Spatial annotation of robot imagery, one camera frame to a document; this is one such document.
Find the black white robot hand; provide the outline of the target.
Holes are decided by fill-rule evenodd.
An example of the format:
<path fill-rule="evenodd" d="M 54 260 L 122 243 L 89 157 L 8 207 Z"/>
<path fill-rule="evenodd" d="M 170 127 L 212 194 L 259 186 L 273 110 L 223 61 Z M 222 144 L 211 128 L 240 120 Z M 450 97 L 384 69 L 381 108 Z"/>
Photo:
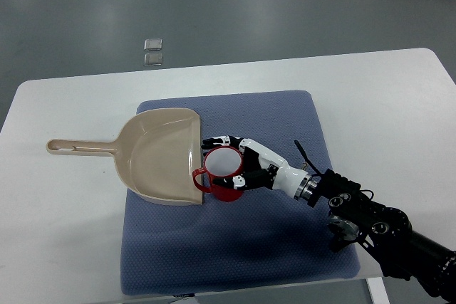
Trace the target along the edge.
<path fill-rule="evenodd" d="M 243 171 L 236 176 L 216 177 L 214 184 L 236 192 L 265 187 L 281 190 L 291 198 L 301 195 L 311 175 L 292 167 L 284 157 L 250 138 L 222 135 L 202 141 L 203 150 L 232 147 L 242 156 Z"/>

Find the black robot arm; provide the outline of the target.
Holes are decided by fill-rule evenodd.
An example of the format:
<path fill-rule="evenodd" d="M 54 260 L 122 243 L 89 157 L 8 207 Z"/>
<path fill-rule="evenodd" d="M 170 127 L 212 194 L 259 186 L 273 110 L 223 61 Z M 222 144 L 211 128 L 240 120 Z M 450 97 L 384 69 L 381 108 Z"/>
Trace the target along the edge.
<path fill-rule="evenodd" d="M 327 200 L 333 252 L 358 243 L 385 277 L 416 278 L 430 296 L 455 302 L 455 252 L 414 231 L 405 212 L 375 202 L 371 190 L 331 169 L 305 177 L 294 197 L 309 206 Z"/>

